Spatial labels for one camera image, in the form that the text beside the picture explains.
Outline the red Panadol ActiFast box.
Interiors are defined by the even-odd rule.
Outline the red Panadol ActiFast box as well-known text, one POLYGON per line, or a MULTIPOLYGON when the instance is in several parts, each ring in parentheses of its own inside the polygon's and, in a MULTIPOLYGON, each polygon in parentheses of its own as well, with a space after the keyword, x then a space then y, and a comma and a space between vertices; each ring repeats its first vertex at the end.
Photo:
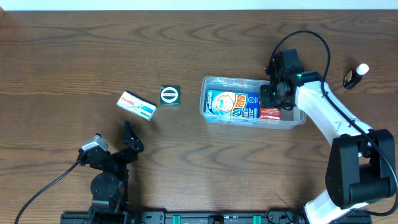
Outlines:
POLYGON ((259 119, 280 120, 280 111, 277 108, 261 108, 259 119))

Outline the blue Cool Fever box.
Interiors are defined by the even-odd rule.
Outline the blue Cool Fever box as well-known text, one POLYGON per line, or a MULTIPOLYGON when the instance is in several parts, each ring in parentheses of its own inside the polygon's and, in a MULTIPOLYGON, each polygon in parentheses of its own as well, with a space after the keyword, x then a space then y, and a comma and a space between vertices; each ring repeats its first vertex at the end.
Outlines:
POLYGON ((258 118, 259 95, 221 90, 208 90, 205 114, 232 118, 258 118))

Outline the dark bottle white cap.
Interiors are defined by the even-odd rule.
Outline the dark bottle white cap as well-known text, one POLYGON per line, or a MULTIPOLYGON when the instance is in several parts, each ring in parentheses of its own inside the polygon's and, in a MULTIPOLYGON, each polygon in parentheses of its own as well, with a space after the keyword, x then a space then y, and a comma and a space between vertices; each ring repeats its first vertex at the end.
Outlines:
POLYGON ((346 89, 352 89, 355 85, 357 85, 362 77, 367 74, 369 71, 369 66, 365 63, 362 63, 357 66, 354 70, 350 70, 343 79, 343 86, 346 89))

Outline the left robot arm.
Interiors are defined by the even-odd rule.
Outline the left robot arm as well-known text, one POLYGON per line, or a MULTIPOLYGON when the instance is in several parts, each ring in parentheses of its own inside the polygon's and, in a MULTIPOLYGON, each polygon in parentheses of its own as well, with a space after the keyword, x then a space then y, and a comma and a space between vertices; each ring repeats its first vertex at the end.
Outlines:
POLYGON ((101 212, 116 213, 127 207, 127 165, 137 161, 138 154, 144 151, 143 143, 128 121, 124 123, 121 142, 126 148, 110 153, 108 143, 97 133, 78 150, 76 161, 81 166, 88 164, 91 168, 101 171, 90 186, 93 195, 92 207, 101 212))

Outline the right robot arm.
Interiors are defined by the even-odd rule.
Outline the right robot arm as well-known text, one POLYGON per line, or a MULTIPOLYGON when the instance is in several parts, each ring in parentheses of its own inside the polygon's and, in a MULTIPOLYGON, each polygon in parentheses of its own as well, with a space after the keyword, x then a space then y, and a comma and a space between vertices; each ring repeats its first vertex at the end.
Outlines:
POLYGON ((350 215, 385 217, 386 212, 365 210, 379 200, 397 197, 395 142, 386 129, 375 130, 360 121, 330 91, 318 72, 296 68, 266 69, 266 105, 307 114, 331 146, 326 189, 304 205, 306 223, 337 223, 350 215))

